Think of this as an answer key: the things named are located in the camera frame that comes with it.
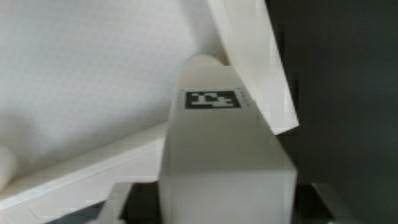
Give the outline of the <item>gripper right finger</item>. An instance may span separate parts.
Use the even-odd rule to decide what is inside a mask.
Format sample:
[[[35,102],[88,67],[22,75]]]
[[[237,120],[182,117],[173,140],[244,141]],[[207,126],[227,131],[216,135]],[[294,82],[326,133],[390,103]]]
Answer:
[[[298,186],[294,224],[356,224],[342,197],[328,184]]]

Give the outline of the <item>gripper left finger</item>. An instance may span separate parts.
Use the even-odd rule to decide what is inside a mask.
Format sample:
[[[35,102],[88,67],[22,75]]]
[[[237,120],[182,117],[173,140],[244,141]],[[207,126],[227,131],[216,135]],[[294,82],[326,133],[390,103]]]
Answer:
[[[116,184],[95,224],[161,224],[159,182]]]

